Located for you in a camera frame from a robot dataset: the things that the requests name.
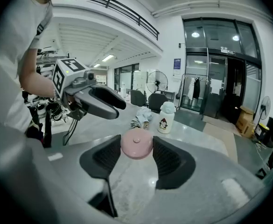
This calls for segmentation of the person's left hand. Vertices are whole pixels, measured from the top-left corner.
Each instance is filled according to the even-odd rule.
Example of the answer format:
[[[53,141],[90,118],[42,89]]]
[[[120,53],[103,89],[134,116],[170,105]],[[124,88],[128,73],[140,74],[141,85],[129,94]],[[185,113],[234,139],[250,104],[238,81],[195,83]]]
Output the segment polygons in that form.
[[[75,98],[73,96],[66,95],[66,99],[67,99],[68,109],[71,111],[75,110],[76,108]]]

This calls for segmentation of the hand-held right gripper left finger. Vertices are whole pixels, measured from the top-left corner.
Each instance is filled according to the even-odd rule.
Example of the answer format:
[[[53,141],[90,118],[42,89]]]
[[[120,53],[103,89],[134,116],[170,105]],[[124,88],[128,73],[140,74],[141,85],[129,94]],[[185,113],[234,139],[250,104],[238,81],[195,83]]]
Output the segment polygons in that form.
[[[70,146],[40,149],[40,158],[49,162],[66,187],[112,219],[118,214],[109,176],[120,155],[119,134]]]

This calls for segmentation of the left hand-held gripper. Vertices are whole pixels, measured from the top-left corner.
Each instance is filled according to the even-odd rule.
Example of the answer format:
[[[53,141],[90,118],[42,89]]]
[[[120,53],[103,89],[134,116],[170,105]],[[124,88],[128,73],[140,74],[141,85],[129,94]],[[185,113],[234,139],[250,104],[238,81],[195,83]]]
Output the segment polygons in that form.
[[[113,89],[96,84],[94,73],[75,58],[58,59],[53,71],[52,82],[56,100],[68,109],[66,95],[75,97],[76,108],[67,114],[75,120],[81,120],[86,113],[103,119],[116,119],[124,110],[126,102]]]

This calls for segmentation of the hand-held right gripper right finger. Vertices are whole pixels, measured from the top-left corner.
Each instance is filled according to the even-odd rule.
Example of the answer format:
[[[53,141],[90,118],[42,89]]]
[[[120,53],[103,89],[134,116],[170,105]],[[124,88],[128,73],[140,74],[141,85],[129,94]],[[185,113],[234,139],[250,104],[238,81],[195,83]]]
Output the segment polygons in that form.
[[[208,148],[155,136],[153,158],[155,224],[236,223],[265,188],[248,170]]]

